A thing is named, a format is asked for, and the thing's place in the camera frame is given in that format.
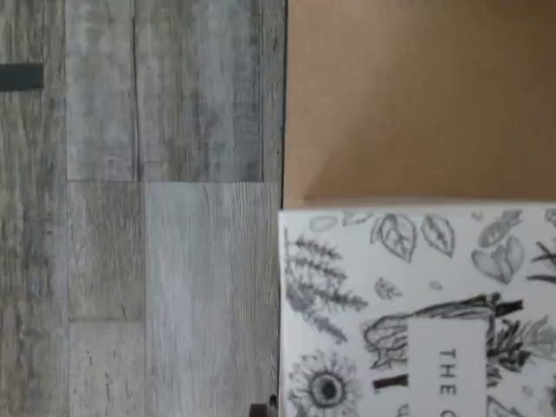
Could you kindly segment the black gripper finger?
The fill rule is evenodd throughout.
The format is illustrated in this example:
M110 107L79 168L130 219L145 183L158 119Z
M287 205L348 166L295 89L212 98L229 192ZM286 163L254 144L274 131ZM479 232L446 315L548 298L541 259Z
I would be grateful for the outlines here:
M275 394L271 394L264 403L253 403L249 407L249 417L277 417L278 401Z

